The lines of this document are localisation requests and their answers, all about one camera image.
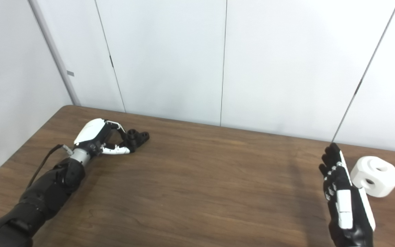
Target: robotic hand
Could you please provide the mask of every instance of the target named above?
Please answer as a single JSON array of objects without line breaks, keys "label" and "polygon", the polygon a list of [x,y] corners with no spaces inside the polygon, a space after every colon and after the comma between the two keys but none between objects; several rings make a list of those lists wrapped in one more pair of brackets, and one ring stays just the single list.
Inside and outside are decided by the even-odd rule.
[{"label": "robotic hand", "polygon": [[329,231],[336,247],[373,247],[376,228],[365,189],[351,183],[344,156],[332,143],[325,149],[320,164],[324,176],[324,195],[331,221]]},{"label": "robotic hand", "polygon": [[[117,130],[123,141],[108,144],[112,130]],[[80,186],[89,161],[102,153],[133,153],[149,139],[149,133],[129,130],[127,133],[117,123],[104,119],[88,122],[74,141],[74,150],[57,145],[48,156],[60,147],[67,149],[70,157],[60,161],[34,183],[36,174],[22,194],[19,203],[0,218],[0,247],[31,247],[32,237],[46,220],[54,217],[68,198]]]}]

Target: white partition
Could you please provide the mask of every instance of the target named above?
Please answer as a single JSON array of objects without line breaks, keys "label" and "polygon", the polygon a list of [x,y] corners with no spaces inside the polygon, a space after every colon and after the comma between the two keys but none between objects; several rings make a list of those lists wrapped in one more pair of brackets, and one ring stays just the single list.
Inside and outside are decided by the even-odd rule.
[{"label": "white partition", "polygon": [[94,0],[34,0],[82,106],[124,111]]},{"label": "white partition", "polygon": [[0,0],[0,166],[68,104],[28,1]]},{"label": "white partition", "polygon": [[222,126],[330,141],[394,7],[228,1]]},{"label": "white partition", "polygon": [[395,15],[336,142],[395,150]]},{"label": "white partition", "polygon": [[219,125],[226,0],[97,0],[127,112]]}]

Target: black object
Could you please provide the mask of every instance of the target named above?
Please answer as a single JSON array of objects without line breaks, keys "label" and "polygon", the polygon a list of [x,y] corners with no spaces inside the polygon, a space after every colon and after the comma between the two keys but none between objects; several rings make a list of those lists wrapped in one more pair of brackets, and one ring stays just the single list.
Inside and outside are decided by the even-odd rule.
[{"label": "black object", "polygon": [[134,129],[130,129],[123,138],[123,142],[119,144],[119,147],[127,147],[130,152],[133,153],[137,148],[141,147],[142,144],[147,142],[147,140],[149,140],[149,133],[139,133]]},{"label": "black object", "polygon": [[0,218],[0,247],[31,247],[33,235],[59,212],[84,177],[80,162],[66,158],[38,178]]}]

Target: cable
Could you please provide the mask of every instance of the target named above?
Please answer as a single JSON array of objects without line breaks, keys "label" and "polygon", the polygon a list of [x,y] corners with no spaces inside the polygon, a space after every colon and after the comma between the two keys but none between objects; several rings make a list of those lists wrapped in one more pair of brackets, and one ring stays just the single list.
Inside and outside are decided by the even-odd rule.
[{"label": "cable", "polygon": [[334,136],[333,136],[333,138],[332,138],[332,142],[334,142],[334,140],[335,140],[335,138],[336,138],[336,136],[337,136],[337,133],[339,133],[340,127],[341,127],[341,125],[343,124],[343,122],[344,122],[344,120],[345,120],[345,117],[347,116],[348,110],[350,109],[350,106],[351,106],[351,104],[353,103],[353,100],[355,99],[356,94],[358,93],[359,88],[360,88],[360,86],[362,85],[362,82],[364,81],[365,75],[367,74],[367,71],[368,71],[368,69],[370,68],[371,62],[373,61],[373,58],[374,58],[374,56],[376,55],[376,53],[377,53],[377,51],[378,51],[378,49],[379,49],[379,47],[380,47],[380,45],[381,45],[381,43],[382,43],[382,40],[384,39],[384,36],[385,36],[385,34],[386,34],[387,30],[388,30],[388,27],[389,27],[389,25],[390,25],[390,23],[391,23],[392,18],[394,17],[394,14],[395,14],[395,7],[394,7],[394,10],[392,11],[392,14],[391,14],[391,16],[390,16],[390,19],[388,20],[388,23],[387,23],[387,25],[386,25],[386,27],[385,27],[383,33],[382,33],[382,35],[381,35],[381,38],[379,39],[379,42],[378,42],[378,44],[376,45],[376,48],[374,49],[374,52],[373,52],[373,54],[371,55],[370,60],[368,61],[368,65],[367,65],[367,67],[365,68],[365,71],[364,71],[363,74],[362,74],[362,78],[361,78],[361,80],[359,81],[358,86],[356,87],[356,91],[355,91],[355,93],[353,94],[353,97],[351,98],[350,103],[348,104],[347,109],[345,110],[345,113],[344,113],[342,119],[340,120],[340,123],[339,123],[339,125],[338,125],[338,127],[337,127],[337,129],[336,129],[336,132],[335,132],[335,134],[334,134]]},{"label": "cable", "polygon": [[53,147],[47,154],[47,156],[45,156],[44,160],[42,161],[42,163],[39,165],[39,167],[37,168],[36,172],[34,173],[33,177],[30,179],[30,182],[28,182],[27,185],[27,189],[33,184],[36,176],[38,175],[39,171],[42,169],[42,167],[44,166],[45,162],[48,160],[48,158],[50,157],[50,155],[52,153],[54,153],[56,150],[58,150],[59,148],[63,147],[64,145],[62,144],[57,144],[56,147]]}]

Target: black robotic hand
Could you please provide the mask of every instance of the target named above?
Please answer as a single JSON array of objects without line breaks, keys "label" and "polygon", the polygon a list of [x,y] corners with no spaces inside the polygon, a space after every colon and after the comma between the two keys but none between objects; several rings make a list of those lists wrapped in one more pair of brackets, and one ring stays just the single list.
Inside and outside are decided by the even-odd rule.
[{"label": "black robotic hand", "polygon": [[320,171],[331,216],[329,231],[335,246],[373,247],[376,225],[365,189],[351,183],[344,156],[335,143],[325,152]]}]

